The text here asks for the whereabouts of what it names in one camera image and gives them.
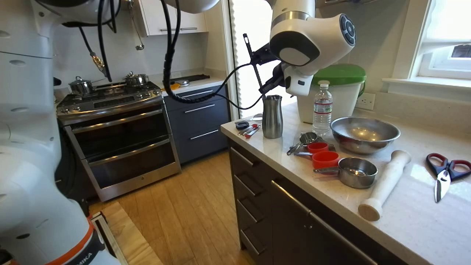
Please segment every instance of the oven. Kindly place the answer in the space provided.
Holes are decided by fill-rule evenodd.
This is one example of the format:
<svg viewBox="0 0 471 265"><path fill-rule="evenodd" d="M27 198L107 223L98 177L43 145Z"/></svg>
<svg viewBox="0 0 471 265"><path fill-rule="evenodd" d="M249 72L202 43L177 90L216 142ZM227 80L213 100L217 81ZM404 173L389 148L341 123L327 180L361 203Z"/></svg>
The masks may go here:
<svg viewBox="0 0 471 265"><path fill-rule="evenodd" d="M182 171L163 97L117 102L124 100L99 100L93 112L60 117L104 202Z"/></svg>

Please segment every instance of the rolling pin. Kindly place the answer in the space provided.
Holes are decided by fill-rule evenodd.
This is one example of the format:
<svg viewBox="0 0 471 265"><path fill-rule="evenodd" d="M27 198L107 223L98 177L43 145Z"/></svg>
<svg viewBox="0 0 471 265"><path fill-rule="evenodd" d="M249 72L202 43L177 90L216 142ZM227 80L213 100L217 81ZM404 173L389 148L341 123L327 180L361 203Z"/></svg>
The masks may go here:
<svg viewBox="0 0 471 265"><path fill-rule="evenodd" d="M358 206L361 217L369 221L377 221L382 218L383 205L397 187L410 161L411 156L402 150L395 150L392 153L392 161L386 165L370 198Z"/></svg>

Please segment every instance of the cooking pot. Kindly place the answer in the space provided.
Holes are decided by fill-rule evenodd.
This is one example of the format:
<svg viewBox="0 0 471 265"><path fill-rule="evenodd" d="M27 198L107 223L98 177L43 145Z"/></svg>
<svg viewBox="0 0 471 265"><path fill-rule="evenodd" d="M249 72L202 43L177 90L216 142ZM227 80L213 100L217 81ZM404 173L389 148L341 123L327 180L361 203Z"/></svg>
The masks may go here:
<svg viewBox="0 0 471 265"><path fill-rule="evenodd" d="M126 78L126 83L127 83L129 87L143 87L148 83L148 75L145 75L145 74L136 75L135 72L132 72Z"/></svg>
<svg viewBox="0 0 471 265"><path fill-rule="evenodd" d="M70 86L71 90L79 96L87 96L92 92L92 83L89 80L83 80L82 77L76 77L76 81Z"/></svg>

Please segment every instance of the stainless steel cup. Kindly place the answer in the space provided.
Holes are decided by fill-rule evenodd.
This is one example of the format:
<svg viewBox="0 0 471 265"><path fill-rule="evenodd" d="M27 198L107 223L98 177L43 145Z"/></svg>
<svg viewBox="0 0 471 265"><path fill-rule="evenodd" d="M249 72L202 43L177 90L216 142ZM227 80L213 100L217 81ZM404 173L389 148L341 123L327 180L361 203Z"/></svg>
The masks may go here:
<svg viewBox="0 0 471 265"><path fill-rule="evenodd" d="M266 139L283 136L282 96L274 95L264 99L263 130Z"/></svg>

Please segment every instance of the water bottle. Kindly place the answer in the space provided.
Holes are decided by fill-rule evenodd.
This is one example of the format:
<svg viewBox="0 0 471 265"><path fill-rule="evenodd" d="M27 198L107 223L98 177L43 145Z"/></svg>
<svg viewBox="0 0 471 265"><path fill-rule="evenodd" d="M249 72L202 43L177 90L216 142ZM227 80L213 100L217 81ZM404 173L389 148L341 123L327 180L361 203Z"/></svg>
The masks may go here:
<svg viewBox="0 0 471 265"><path fill-rule="evenodd" d="M314 95L313 131L320 137L330 136L330 121L333 115L333 95L329 92L330 83L321 80L319 92Z"/></svg>
<svg viewBox="0 0 471 265"><path fill-rule="evenodd" d="M282 96L274 95L264 99L263 130L266 139L283 136Z"/></svg>

